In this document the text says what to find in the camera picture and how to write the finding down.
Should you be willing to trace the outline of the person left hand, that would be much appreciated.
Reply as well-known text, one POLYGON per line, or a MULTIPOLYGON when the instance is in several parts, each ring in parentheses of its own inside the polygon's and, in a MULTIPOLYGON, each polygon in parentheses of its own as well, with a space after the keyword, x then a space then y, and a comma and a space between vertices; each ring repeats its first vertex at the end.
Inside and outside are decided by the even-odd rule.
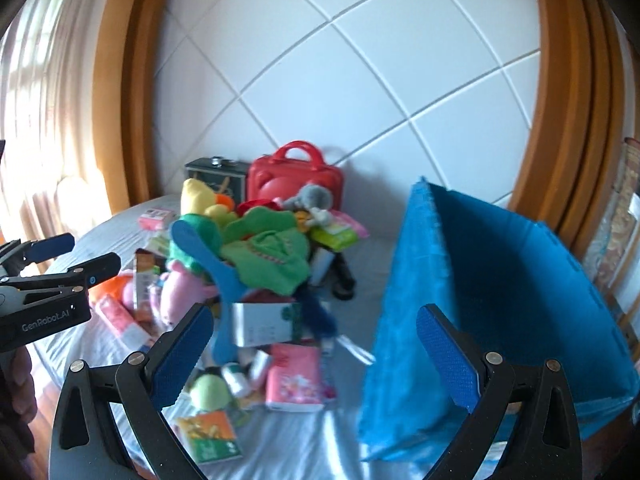
POLYGON ((38 411, 32 358, 25 347, 1 356, 1 463, 17 467, 35 451, 29 429, 38 411))

